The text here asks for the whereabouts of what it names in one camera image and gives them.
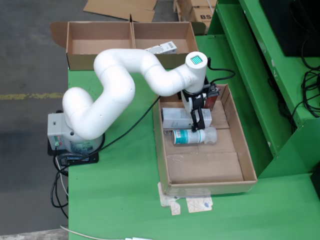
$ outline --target open cardboard box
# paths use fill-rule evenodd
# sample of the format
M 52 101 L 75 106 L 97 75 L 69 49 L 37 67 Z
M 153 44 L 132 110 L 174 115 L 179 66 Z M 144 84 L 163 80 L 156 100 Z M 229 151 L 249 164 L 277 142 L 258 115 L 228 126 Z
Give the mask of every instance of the open cardboard box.
M 247 141 L 227 84 L 211 112 L 215 144 L 173 145 L 163 129 L 162 108 L 183 108 L 177 95 L 161 97 L 153 107 L 154 135 L 162 191 L 171 196 L 205 196 L 249 191 L 257 183 Z
M 53 22 L 53 41 L 66 48 L 70 70 L 93 70 L 96 56 L 107 49 L 147 49 L 173 41 L 176 54 L 156 54 L 164 68 L 173 69 L 185 63 L 188 53 L 198 51 L 197 34 L 202 25 L 190 22 Z
M 188 53 L 199 51 L 190 22 L 133 22 L 136 49 L 147 49 L 172 41 L 176 54 L 156 54 L 165 69 L 176 68 L 186 61 Z

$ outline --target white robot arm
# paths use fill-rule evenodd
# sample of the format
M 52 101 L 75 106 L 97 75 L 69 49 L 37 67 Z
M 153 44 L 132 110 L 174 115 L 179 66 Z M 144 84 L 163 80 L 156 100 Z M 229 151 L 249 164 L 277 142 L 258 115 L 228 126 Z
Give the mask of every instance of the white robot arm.
M 207 63 L 207 57 L 195 51 L 186 56 L 185 64 L 166 71 L 157 57 L 146 50 L 109 49 L 101 52 L 95 58 L 93 68 L 103 92 L 93 101 L 80 87 L 66 91 L 62 99 L 64 113 L 48 115 L 48 139 L 52 150 L 84 154 L 96 150 L 103 141 L 104 132 L 135 96 L 135 83 L 130 73 L 140 73 L 159 96 L 172 96 L 183 90 L 184 106 L 194 115 L 192 98 L 188 96 L 201 96 L 204 100 L 201 92 Z

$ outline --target green workbench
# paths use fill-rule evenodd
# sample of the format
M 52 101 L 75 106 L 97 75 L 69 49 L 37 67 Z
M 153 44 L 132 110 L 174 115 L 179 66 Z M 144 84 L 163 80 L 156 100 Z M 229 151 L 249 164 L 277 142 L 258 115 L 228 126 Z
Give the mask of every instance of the green workbench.
M 236 77 L 227 82 L 260 175 L 274 160 L 228 38 L 222 32 L 197 36 L 196 40 L 199 50 L 212 58 L 212 66 L 236 71 Z M 223 74 L 207 72 L 210 80 Z M 127 131 L 156 97 L 141 75 L 132 76 L 134 100 L 106 131 L 106 144 Z M 93 71 L 69 71 L 68 82 L 70 88 L 84 88 L 94 99 L 103 89 Z M 320 236 L 320 201 L 308 173 L 261 178 L 248 193 L 212 196 L 212 211 L 189 213 L 186 200 L 179 199 L 181 214 L 172 216 L 171 210 L 160 204 L 151 112 L 99 157 L 97 164 L 69 169 L 69 228 L 73 231 L 104 239 L 153 240 L 300 240 Z M 69 239 L 83 238 L 69 233 Z

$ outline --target concrete floor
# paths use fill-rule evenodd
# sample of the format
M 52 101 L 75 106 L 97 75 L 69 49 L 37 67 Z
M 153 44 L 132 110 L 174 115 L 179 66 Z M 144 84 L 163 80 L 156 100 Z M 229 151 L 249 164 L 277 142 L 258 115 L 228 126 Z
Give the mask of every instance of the concrete floor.
M 0 0 L 0 236 L 68 224 L 50 203 L 56 171 L 47 155 L 47 116 L 62 99 L 28 94 L 67 90 L 65 49 L 52 41 L 51 22 L 123 21 L 83 12 L 86 2 Z M 172 0 L 154 10 L 154 22 L 178 20 Z

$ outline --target white plastic bottle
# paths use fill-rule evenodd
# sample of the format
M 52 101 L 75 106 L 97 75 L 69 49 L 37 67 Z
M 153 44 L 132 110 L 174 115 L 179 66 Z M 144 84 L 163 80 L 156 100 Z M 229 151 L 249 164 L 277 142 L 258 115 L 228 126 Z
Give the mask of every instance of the white plastic bottle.
M 192 132 L 191 129 L 181 129 L 172 131 L 173 144 L 199 144 L 211 142 L 215 144 L 218 139 L 216 128 L 210 126 L 205 129 Z

